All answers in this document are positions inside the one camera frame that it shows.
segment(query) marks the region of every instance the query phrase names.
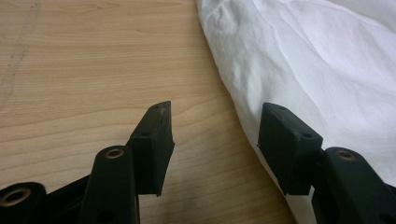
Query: crumpled white sheet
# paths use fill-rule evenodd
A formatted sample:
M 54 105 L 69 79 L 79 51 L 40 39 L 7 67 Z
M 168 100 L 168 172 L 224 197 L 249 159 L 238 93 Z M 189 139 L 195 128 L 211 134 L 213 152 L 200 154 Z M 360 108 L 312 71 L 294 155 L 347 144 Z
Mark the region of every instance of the crumpled white sheet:
M 197 5 L 221 78 L 267 170 L 256 147 L 263 102 L 290 109 L 323 136 L 323 148 L 358 151 L 396 186 L 394 0 Z M 299 223 L 316 223 L 309 197 L 287 200 Z

